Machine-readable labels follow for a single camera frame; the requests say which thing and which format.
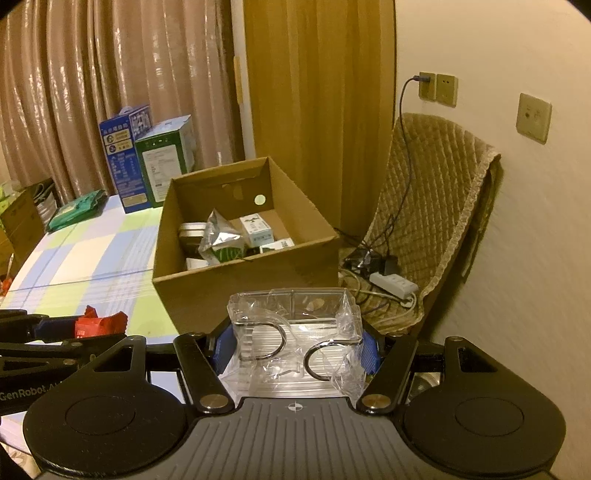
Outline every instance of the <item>tablecloth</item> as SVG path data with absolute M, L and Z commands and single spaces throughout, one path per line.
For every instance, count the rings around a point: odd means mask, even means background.
M 125 214 L 112 196 L 98 217 L 46 235 L 29 256 L 3 309 L 65 316 L 129 317 L 127 334 L 159 337 L 176 329 L 152 286 L 162 208 Z

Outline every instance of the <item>plug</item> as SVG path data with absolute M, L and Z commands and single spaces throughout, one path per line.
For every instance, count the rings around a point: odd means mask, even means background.
M 426 75 L 415 75 L 413 77 L 413 80 L 415 80 L 416 82 L 425 82 L 425 83 L 429 83 L 431 81 L 431 77 L 428 77 Z

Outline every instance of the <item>blue gripper pad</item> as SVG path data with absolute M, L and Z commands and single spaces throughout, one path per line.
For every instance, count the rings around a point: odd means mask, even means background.
M 232 325 L 228 325 L 227 328 L 218 337 L 216 342 L 216 349 L 211 358 L 211 365 L 216 375 L 221 375 L 226 369 L 232 355 L 236 351 L 236 337 L 232 330 Z
M 375 375 L 382 363 L 378 353 L 378 343 L 365 330 L 363 331 L 363 344 L 359 354 L 359 362 L 368 375 Z

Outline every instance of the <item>power strip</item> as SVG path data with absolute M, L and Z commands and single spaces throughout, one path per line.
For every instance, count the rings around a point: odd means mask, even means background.
M 416 283 L 396 274 L 382 275 L 381 273 L 374 272 L 369 276 L 369 281 L 401 300 L 407 299 L 418 290 Z

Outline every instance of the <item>electrical socket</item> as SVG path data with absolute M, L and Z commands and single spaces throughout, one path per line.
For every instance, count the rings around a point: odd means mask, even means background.
M 422 100 L 434 102 L 436 100 L 437 75 L 429 72 L 419 72 L 421 77 L 429 77 L 430 82 L 420 82 L 418 84 L 418 97 Z
M 453 75 L 437 75 L 437 101 L 447 106 L 457 104 L 457 78 Z
M 519 96 L 517 110 L 517 131 L 521 135 L 530 137 L 541 144 L 548 140 L 552 104 L 526 93 Z

